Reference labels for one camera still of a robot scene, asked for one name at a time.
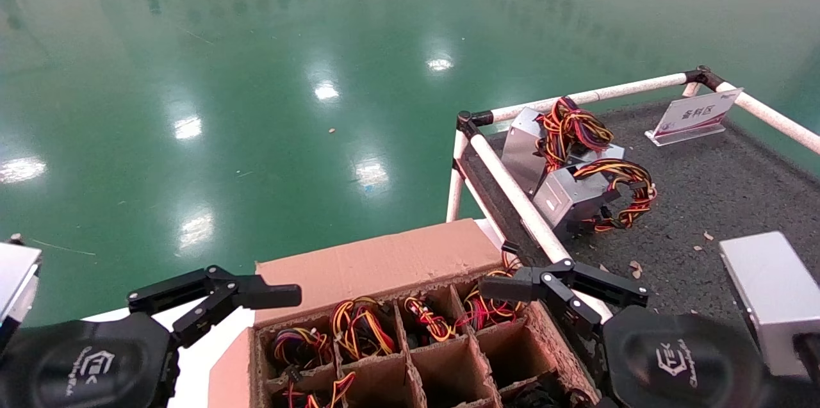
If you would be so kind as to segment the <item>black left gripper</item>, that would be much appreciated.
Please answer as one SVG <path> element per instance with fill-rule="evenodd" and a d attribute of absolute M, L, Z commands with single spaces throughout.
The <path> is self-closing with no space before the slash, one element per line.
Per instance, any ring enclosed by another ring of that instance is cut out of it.
<path fill-rule="evenodd" d="M 3 407 L 165 407 L 179 350 L 149 315 L 24 327 L 2 352 Z"/>

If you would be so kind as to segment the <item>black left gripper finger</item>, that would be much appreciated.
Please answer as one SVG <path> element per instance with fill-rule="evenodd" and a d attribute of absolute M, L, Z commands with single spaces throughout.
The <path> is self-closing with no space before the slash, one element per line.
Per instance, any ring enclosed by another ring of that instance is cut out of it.
<path fill-rule="evenodd" d="M 298 284 L 269 285 L 261 275 L 234 275 L 211 265 L 134 290 L 127 305 L 131 313 L 153 316 L 192 301 L 198 304 L 172 328 L 172 337 L 183 348 L 192 347 L 239 308 L 264 311 L 299 306 L 302 289 Z"/>

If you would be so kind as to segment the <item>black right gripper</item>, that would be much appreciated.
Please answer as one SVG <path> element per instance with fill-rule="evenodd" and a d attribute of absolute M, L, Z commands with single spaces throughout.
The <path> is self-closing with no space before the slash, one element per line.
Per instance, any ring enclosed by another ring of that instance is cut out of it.
<path fill-rule="evenodd" d="M 760 407 L 769 373 L 746 333 L 699 314 L 630 306 L 602 327 L 607 394 L 621 407 Z"/>

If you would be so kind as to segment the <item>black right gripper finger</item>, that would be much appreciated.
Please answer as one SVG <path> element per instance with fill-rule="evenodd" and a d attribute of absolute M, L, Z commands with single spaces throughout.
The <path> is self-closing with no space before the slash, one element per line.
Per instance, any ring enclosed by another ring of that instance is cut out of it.
<path fill-rule="evenodd" d="M 582 300 L 581 294 L 618 307 L 644 307 L 648 303 L 648 289 L 644 286 L 571 259 L 545 267 L 522 266 L 510 277 L 489 275 L 480 280 L 479 291 L 486 299 L 542 301 L 586 339 L 600 332 L 603 318 Z"/>

